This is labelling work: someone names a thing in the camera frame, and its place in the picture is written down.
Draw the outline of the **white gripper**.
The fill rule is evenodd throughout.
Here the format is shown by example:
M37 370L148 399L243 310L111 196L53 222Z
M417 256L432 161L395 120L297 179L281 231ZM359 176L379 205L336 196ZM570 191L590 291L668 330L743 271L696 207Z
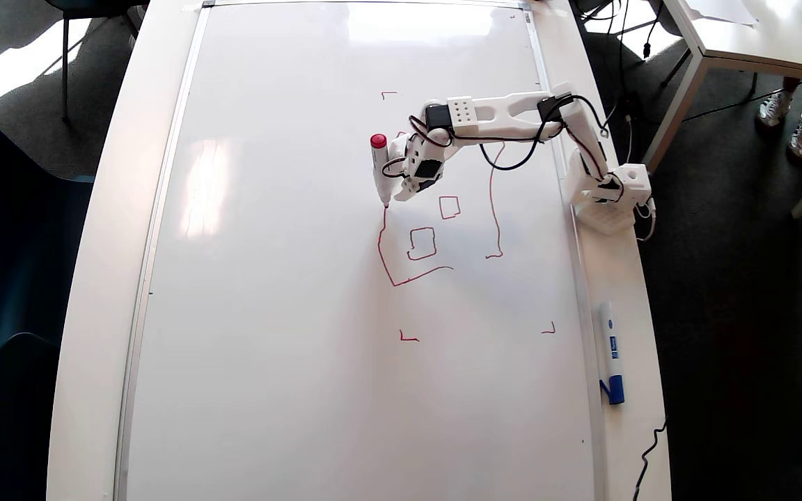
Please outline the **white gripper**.
M450 146L448 130L430 130L422 134L398 134L388 144L389 168L403 168L404 183L394 195L397 202L406 202L420 191L436 183L442 174L446 149Z

